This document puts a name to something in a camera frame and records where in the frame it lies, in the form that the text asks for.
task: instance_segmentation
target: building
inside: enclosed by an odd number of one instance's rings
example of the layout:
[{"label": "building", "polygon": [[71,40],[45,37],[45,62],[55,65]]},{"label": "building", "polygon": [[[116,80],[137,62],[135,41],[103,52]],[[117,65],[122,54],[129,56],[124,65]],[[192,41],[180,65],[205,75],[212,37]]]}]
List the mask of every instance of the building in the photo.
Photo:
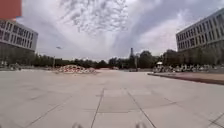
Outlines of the building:
[{"label": "building", "polygon": [[12,20],[0,19],[0,61],[30,63],[38,33]]},{"label": "building", "polygon": [[211,53],[217,63],[224,50],[224,8],[180,31],[176,40],[179,52],[190,50],[189,54],[195,54],[195,49],[200,48]]}]

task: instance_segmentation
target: pile of rubble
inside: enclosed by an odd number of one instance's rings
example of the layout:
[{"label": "pile of rubble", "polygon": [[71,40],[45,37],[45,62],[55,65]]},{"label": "pile of rubble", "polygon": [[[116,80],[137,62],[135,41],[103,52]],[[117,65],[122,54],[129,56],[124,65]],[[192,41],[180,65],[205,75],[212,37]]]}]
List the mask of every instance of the pile of rubble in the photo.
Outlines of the pile of rubble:
[{"label": "pile of rubble", "polygon": [[83,68],[77,65],[66,65],[57,69],[57,73],[69,73],[69,74],[89,74],[96,73],[94,68]]}]

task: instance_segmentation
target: tree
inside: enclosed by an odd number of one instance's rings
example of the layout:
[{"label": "tree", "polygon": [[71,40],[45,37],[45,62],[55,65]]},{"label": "tree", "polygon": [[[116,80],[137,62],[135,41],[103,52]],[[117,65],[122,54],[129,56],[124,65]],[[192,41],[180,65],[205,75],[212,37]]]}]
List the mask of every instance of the tree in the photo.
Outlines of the tree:
[{"label": "tree", "polygon": [[96,65],[96,68],[107,68],[108,65],[107,63],[104,61],[104,60],[101,60],[97,65]]},{"label": "tree", "polygon": [[180,65],[179,56],[180,55],[176,51],[168,49],[163,54],[163,64],[167,66]]},{"label": "tree", "polygon": [[153,56],[149,51],[143,51],[139,57],[139,66],[140,68],[152,68],[154,66]]},{"label": "tree", "polygon": [[118,67],[118,62],[117,62],[118,60],[117,60],[117,58],[111,58],[111,59],[109,59],[109,61],[108,61],[108,66],[110,67],[110,68],[113,68],[113,67]]}]

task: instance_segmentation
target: paved plaza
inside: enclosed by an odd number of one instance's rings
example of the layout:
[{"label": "paved plaza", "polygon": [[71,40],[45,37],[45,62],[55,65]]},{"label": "paved plaza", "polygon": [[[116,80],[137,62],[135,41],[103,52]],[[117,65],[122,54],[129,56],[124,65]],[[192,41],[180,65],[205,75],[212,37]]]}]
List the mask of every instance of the paved plaza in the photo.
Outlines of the paved plaza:
[{"label": "paved plaza", "polygon": [[223,128],[224,86],[146,72],[0,72],[2,128]]}]

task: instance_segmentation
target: distant tower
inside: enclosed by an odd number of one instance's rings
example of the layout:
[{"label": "distant tower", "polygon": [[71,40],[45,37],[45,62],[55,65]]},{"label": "distant tower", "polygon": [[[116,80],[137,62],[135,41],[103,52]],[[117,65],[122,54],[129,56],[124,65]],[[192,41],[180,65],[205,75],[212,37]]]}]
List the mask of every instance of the distant tower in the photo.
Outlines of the distant tower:
[{"label": "distant tower", "polygon": [[130,54],[130,56],[134,56],[134,49],[133,48],[131,48],[131,54]]}]

